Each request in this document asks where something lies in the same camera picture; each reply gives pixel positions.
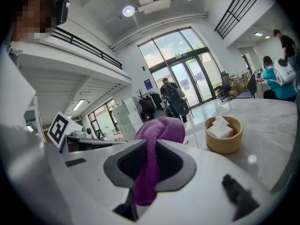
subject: office chair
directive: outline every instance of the office chair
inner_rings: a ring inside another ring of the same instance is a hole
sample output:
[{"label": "office chair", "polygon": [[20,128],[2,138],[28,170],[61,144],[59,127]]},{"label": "office chair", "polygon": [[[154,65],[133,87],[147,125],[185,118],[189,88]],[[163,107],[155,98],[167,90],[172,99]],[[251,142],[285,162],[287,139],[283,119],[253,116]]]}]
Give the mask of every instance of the office chair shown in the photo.
[{"label": "office chair", "polygon": [[229,74],[223,71],[221,73],[221,79],[222,79],[222,85],[223,86],[217,86],[214,91],[217,91],[217,94],[219,95],[219,98],[223,102],[225,98],[230,98],[230,96],[233,96],[233,94],[229,94],[231,91],[231,86],[229,84]]},{"label": "office chair", "polygon": [[256,79],[255,79],[255,74],[252,74],[250,77],[250,80],[248,81],[246,88],[248,90],[248,92],[243,92],[241,94],[238,95],[237,98],[251,98],[253,96],[253,98],[255,98],[255,93],[257,91],[257,87],[256,87]]}]

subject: air conditioner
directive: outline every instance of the air conditioner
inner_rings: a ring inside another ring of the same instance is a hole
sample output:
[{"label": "air conditioner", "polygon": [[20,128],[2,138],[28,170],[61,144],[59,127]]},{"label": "air conditioner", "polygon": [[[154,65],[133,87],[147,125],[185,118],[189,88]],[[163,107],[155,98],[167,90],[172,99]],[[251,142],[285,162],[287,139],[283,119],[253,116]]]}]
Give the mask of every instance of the air conditioner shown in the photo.
[{"label": "air conditioner", "polygon": [[138,10],[145,14],[169,8],[171,4],[171,0],[139,0],[139,2],[141,6]]}]

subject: wooden bowl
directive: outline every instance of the wooden bowl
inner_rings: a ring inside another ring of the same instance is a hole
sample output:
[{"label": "wooden bowl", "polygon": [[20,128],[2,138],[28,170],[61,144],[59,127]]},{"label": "wooden bowl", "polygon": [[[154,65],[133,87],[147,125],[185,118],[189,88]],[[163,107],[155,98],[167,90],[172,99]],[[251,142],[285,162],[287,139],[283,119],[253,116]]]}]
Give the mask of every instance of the wooden bowl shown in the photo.
[{"label": "wooden bowl", "polygon": [[243,136],[243,126],[233,117],[222,116],[229,126],[233,128],[233,137],[230,138],[217,138],[207,131],[212,126],[212,122],[216,117],[208,118],[204,122],[205,140],[207,146],[213,151],[221,154],[232,153],[240,148]]}]

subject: railing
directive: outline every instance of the railing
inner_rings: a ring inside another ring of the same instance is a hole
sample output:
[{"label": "railing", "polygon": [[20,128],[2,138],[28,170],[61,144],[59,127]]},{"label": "railing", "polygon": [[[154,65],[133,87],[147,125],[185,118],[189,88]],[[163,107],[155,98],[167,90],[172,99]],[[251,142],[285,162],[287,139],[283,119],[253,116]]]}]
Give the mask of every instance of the railing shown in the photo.
[{"label": "railing", "polygon": [[215,28],[224,39],[257,0],[233,0]]},{"label": "railing", "polygon": [[54,31],[52,32],[51,36],[63,40],[67,43],[70,43],[74,46],[80,47],[83,50],[86,50],[101,59],[108,61],[110,64],[122,69],[122,64],[118,62],[116,59],[112,58],[110,55],[106,54],[105,52],[101,51],[100,49],[96,48],[92,44],[82,40],[81,38],[73,35],[72,33],[65,31],[59,27],[55,27]]}]

